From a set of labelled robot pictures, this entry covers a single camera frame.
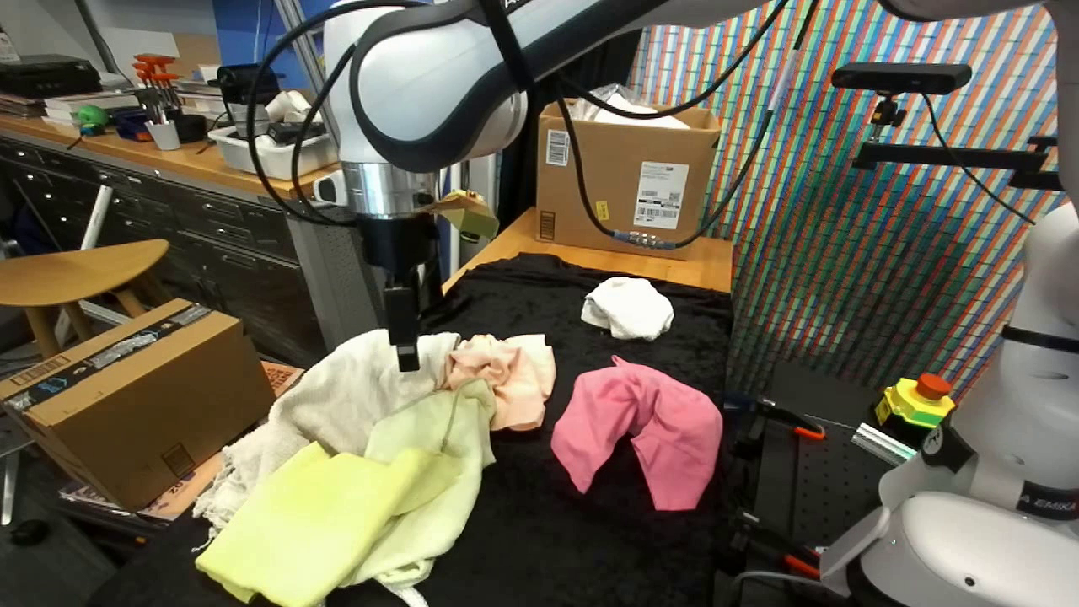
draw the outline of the black tablecloth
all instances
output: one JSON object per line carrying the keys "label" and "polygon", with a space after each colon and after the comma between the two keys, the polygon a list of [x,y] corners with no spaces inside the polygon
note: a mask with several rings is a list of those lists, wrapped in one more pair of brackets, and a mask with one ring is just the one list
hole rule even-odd
{"label": "black tablecloth", "polygon": [[[551,451],[551,427],[570,402],[582,372],[606,369],[613,354],[650,364],[703,387],[721,406],[732,343],[732,300],[657,284],[674,305],[661,340],[613,340],[582,323],[584,297],[604,274],[551,255],[518,255],[479,265],[434,305],[429,332],[546,334],[556,350],[556,390],[546,425],[533,436],[497,436],[477,513],[423,586],[431,607],[706,607],[725,546],[725,501],[737,495],[725,464],[697,513],[654,513],[634,451],[623,444],[594,488],[576,495]],[[194,569],[190,522],[153,544],[95,605],[165,607],[230,605]],[[332,605],[394,605],[374,585],[340,590]]]}

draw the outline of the cardboard box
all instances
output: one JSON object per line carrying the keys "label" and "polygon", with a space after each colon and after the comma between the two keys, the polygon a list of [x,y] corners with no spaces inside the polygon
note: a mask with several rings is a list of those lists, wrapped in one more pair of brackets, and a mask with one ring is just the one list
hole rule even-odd
{"label": "cardboard box", "polygon": [[265,423],[272,390],[235,318],[168,300],[3,377],[0,406],[68,476],[142,508]]}
{"label": "cardboard box", "polygon": [[[679,117],[687,125],[686,132],[573,117],[588,197],[606,231],[674,243],[703,226],[719,117],[697,108]],[[576,188],[570,132],[556,106],[540,115],[538,215],[540,238],[640,254],[640,247],[619,243],[592,223]]]}

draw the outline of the wooden stool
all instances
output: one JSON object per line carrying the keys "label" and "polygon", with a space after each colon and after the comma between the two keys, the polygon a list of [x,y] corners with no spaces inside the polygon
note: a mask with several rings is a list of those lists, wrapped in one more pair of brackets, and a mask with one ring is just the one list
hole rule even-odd
{"label": "wooden stool", "polygon": [[60,350],[51,315],[63,309],[79,337],[87,337],[87,322],[79,300],[112,295],[129,318],[147,315],[142,300],[129,288],[168,254],[165,238],[142,238],[101,250],[71,250],[49,255],[0,260],[0,307],[21,307],[35,332],[40,356]]}

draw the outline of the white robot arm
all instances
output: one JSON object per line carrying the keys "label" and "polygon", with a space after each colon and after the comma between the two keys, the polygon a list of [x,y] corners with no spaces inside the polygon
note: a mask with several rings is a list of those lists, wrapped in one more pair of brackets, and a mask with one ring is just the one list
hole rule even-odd
{"label": "white robot arm", "polygon": [[[950,20],[1031,0],[882,0]],[[1058,175],[1074,205],[1039,218],[1029,274],[985,373],[924,458],[884,476],[882,508],[822,552],[900,605],[1075,605],[1079,598],[1079,8],[1047,0],[1058,50]]]}
{"label": "white robot arm", "polygon": [[332,108],[340,129],[347,205],[369,262],[384,269],[388,334],[403,369],[413,372],[426,307],[423,278],[438,243],[434,218],[423,213],[434,201],[434,171],[507,148],[525,117],[524,92],[604,39],[649,23],[706,27],[761,0],[356,8],[323,29],[326,66],[350,57]]}

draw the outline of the black cable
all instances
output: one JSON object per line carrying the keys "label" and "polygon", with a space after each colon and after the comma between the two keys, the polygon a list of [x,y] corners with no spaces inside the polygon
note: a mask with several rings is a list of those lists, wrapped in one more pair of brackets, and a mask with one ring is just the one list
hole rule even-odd
{"label": "black cable", "polygon": [[674,238],[674,243],[657,243],[654,237],[639,237],[639,234],[613,234],[606,231],[601,218],[596,218],[596,209],[592,205],[592,192],[588,192],[588,180],[584,180],[584,157],[582,157],[582,141],[576,141],[576,129],[573,129],[573,117],[570,117],[570,108],[567,108],[567,98],[560,94],[556,98],[560,111],[562,111],[562,120],[567,120],[567,136],[570,136],[570,148],[573,148],[573,175],[576,175],[576,197],[584,201],[584,213],[588,218],[611,238],[619,243],[630,243],[630,247],[640,247],[640,250],[680,250],[680,247],[691,247],[697,243],[706,234],[716,231],[716,223],[721,218],[721,213],[728,209],[728,201],[739,197],[748,170],[757,164],[757,154],[761,152],[765,144],[765,136],[769,136],[769,125],[774,125],[774,111],[765,115],[737,181],[728,187],[728,192],[721,197],[721,201],[709,213],[709,218],[686,238]]}
{"label": "black cable", "polygon": [[606,106],[604,98],[596,94],[584,94],[592,106],[601,106],[604,111],[611,115],[621,115],[621,117],[639,117],[639,120],[650,120],[650,117],[668,117],[668,115],[679,115],[679,111],[687,111],[694,106],[703,106],[706,98],[712,98],[741,64],[747,57],[757,50],[757,45],[774,29],[774,23],[779,20],[779,14],[786,11],[790,0],[779,0],[779,8],[765,18],[761,27],[757,27],[757,34],[748,36],[748,45],[741,46],[741,53],[706,87],[697,92],[694,98],[680,102],[680,106],[671,106],[671,108],[661,108],[661,111],[628,111],[628,108],[619,108],[619,106]]}
{"label": "black cable", "polygon": [[[301,148],[304,148],[304,141],[308,141],[308,132],[310,132],[317,111],[326,106],[326,98],[332,98],[334,84],[340,80],[343,66],[356,61],[350,50],[356,50],[356,46],[347,46],[347,50],[337,57],[334,71],[326,74],[323,87],[313,94],[313,102],[310,102],[310,108],[308,108],[308,115],[304,115],[304,125],[301,125],[301,132],[297,132],[295,154],[290,154],[295,192],[304,188],[304,187],[301,187]],[[317,215],[317,218],[323,218],[323,223],[334,223],[334,226],[359,226],[359,223],[361,223],[359,215],[356,215],[356,218],[332,218],[326,213],[322,213],[317,205],[310,205],[308,197],[304,197],[304,205],[308,205],[310,215]]]}
{"label": "black cable", "polygon": [[[796,34],[792,50],[802,46],[802,39],[806,39],[806,34],[811,34],[811,27],[812,27],[816,8],[820,8],[820,0],[811,5],[806,18],[802,18],[802,23],[801,23],[801,34]],[[751,53],[751,46],[769,34],[769,27],[777,23],[777,18],[779,18],[784,11],[786,11],[786,0],[765,18],[765,23],[751,34],[751,39],[747,45],[747,50],[741,50],[741,53],[737,57],[737,64],[712,84],[712,92],[716,92],[721,80],[732,78],[732,71]],[[757,132],[757,141],[751,141],[751,148],[748,148],[748,154],[747,154],[747,162],[741,162],[741,170],[739,170],[739,175],[737,175],[737,181],[728,187],[728,192],[721,197],[721,201],[703,218],[703,226],[697,226],[691,237],[686,237],[686,238],[654,243],[654,238],[640,238],[640,237],[630,237],[630,234],[613,234],[613,231],[606,231],[606,226],[596,218],[596,213],[594,213],[594,205],[592,205],[592,197],[588,197],[584,157],[582,157],[576,129],[573,129],[573,117],[570,117],[570,108],[567,108],[567,94],[560,92],[556,102],[560,102],[560,111],[562,111],[562,120],[567,120],[567,136],[570,136],[570,148],[573,148],[573,170],[576,170],[576,197],[582,197],[582,201],[584,201],[588,218],[592,218],[594,231],[601,231],[604,237],[611,237],[611,238],[619,238],[619,243],[640,247],[640,250],[680,250],[680,247],[691,247],[694,238],[703,238],[706,234],[712,234],[712,231],[719,226],[721,213],[737,201],[737,197],[739,197],[748,170],[757,164],[757,154],[761,152],[761,144],[765,144],[765,137],[769,137],[774,117],[777,117],[777,111],[769,108],[765,117],[761,117],[761,125],[760,125],[760,132]],[[640,111],[621,111],[621,108],[613,108],[613,115],[623,115],[623,117],[661,117],[661,115],[668,115],[668,111],[640,115]]]}
{"label": "black cable", "polygon": [[337,5],[337,8],[332,8],[332,11],[323,11],[323,14],[313,14],[313,18],[308,18],[304,23],[297,23],[295,29],[286,29],[286,34],[272,45],[270,53],[260,61],[256,74],[250,78],[250,80],[255,80],[250,98],[246,98],[246,152],[250,152],[250,164],[255,164],[260,187],[270,192],[270,199],[272,199],[286,215],[295,215],[295,218],[301,218],[301,223],[340,226],[340,223],[326,223],[323,215],[310,215],[310,213],[295,209],[295,205],[272,188],[272,181],[270,181],[270,175],[266,175],[266,170],[265,170],[260,148],[256,148],[256,94],[260,94],[260,92],[256,92],[256,80],[265,80],[265,78],[270,74],[270,64],[272,64],[284,50],[290,50],[295,39],[308,36],[310,29],[323,27],[326,20],[334,20],[334,18],[340,18],[340,14],[359,14],[359,11],[371,11],[371,8],[403,8],[403,5],[359,0],[359,5]]}
{"label": "black cable", "polygon": [[934,111],[930,94],[920,94],[920,102],[924,102],[924,108],[930,111],[930,129],[934,129],[940,148],[950,152],[956,164],[957,164],[991,201],[999,201],[1002,209],[1009,209],[1009,213],[1020,215],[1021,223],[1037,226],[1031,215],[1026,215],[1021,209],[1017,209],[1017,205],[1009,205],[1002,197],[996,197],[996,192],[956,154],[956,148],[947,144],[947,137],[945,137],[945,132],[940,132],[940,120],[939,120],[939,111]]}

